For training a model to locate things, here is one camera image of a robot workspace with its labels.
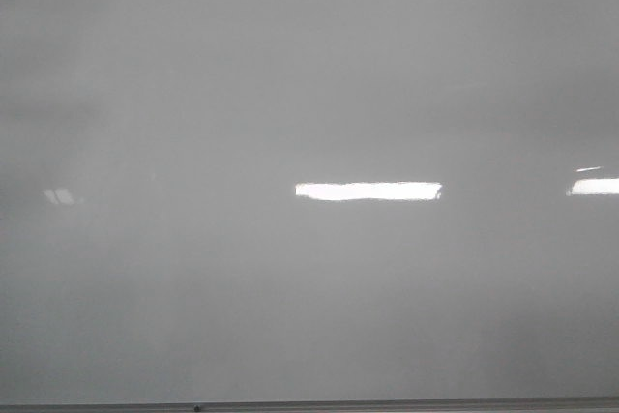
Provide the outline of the white whiteboard with aluminium frame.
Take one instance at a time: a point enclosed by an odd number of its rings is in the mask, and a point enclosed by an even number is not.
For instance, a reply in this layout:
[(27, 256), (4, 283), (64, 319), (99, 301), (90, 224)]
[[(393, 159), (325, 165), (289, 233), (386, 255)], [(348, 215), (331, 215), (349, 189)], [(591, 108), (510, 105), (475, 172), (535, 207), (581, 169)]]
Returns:
[(1, 0), (1, 400), (618, 393), (618, 0)]

